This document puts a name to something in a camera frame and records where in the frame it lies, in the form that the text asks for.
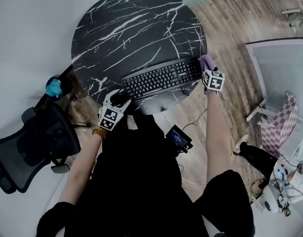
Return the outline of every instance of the bracelet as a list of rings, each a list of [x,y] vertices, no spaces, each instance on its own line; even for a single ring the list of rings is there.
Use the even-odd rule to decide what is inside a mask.
[[[98,134],[99,136],[101,136],[103,139],[106,139],[106,135],[107,135],[106,129],[99,126],[98,128],[96,128],[92,131],[92,134],[95,134],[95,133]]]

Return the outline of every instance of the checkered pillow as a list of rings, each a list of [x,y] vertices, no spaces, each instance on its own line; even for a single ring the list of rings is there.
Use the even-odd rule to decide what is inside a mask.
[[[294,96],[287,93],[288,100],[271,124],[261,125],[263,149],[277,157],[279,148],[289,137],[298,118],[298,103]]]

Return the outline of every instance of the keyboard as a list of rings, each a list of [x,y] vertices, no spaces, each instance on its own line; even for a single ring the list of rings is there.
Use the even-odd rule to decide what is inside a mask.
[[[201,77],[199,60],[183,58],[139,70],[121,80],[129,98],[138,100],[184,86]]]

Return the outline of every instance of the round table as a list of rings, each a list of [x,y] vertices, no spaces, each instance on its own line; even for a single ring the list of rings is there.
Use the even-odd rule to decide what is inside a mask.
[[[71,48],[81,86],[101,105],[107,93],[123,88],[123,76],[206,53],[201,24],[180,0],[101,0],[79,22]],[[191,93],[197,83],[182,88]],[[175,88],[133,101],[130,113],[167,110],[187,96],[184,90]]]

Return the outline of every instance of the office chair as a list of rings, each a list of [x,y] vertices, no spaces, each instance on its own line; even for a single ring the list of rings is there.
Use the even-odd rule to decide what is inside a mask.
[[[22,115],[24,126],[0,139],[0,187],[7,194],[27,191],[34,176],[53,161],[53,172],[62,173],[68,156],[80,151],[78,137],[64,111],[48,101]]]

